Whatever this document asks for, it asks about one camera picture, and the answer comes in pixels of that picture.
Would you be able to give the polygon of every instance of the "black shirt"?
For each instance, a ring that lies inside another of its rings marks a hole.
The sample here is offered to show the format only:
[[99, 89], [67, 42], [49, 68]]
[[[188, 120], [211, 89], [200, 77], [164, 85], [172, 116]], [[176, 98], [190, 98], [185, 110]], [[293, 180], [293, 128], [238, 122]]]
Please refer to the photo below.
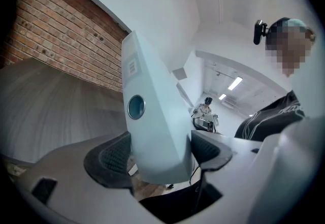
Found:
[[290, 91], [242, 122], [235, 137], [263, 141], [265, 137], [280, 133], [289, 124], [304, 117], [305, 114], [296, 95]]

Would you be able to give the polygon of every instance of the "floor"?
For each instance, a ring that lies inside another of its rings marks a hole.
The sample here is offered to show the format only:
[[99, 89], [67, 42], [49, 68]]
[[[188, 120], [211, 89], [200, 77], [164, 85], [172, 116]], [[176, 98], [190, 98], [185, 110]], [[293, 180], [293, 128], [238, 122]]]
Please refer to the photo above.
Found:
[[36, 59], [0, 70], [0, 153], [35, 163], [67, 144], [126, 131], [121, 93]]

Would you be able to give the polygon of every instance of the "black cable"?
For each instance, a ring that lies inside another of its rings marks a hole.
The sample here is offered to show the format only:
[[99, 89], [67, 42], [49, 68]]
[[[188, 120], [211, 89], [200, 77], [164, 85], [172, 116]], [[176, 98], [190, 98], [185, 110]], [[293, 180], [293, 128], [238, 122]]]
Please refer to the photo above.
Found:
[[194, 172], [192, 173], [192, 175], [191, 175], [191, 177], [190, 177], [190, 179], [189, 179], [189, 185], [192, 185], [192, 183], [191, 183], [191, 180], [192, 180], [192, 177], [193, 177], [193, 175], [194, 175], [194, 173], [197, 171], [197, 169], [199, 168], [200, 166], [198, 165], [198, 167], [194, 170]]

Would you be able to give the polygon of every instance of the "person in background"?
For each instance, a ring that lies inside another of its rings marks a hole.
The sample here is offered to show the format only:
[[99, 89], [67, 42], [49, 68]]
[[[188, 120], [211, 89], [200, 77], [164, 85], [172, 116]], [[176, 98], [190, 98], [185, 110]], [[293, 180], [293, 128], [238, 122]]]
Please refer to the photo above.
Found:
[[197, 108], [193, 110], [193, 115], [191, 118], [201, 118], [204, 119], [205, 116], [210, 115], [212, 110], [210, 109], [210, 105], [212, 103], [212, 98], [208, 97], [204, 100], [204, 104], [201, 103]]
[[[314, 41], [314, 32], [304, 22], [281, 18], [269, 28], [265, 46], [267, 55], [274, 57], [282, 65], [282, 73], [289, 77], [310, 55]], [[292, 90], [242, 122], [235, 137], [263, 141], [304, 117], [303, 109]]]

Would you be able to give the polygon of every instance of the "ceiling light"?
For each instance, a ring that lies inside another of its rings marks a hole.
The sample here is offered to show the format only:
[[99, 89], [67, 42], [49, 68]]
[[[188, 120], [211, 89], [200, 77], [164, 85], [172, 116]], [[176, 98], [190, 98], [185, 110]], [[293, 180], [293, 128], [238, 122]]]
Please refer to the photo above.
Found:
[[241, 77], [237, 77], [234, 82], [229, 86], [228, 89], [233, 90], [243, 79]]
[[225, 96], [226, 96], [225, 94], [222, 94], [222, 95], [219, 97], [219, 99], [220, 99], [220, 100], [223, 100], [223, 98], [224, 98]]

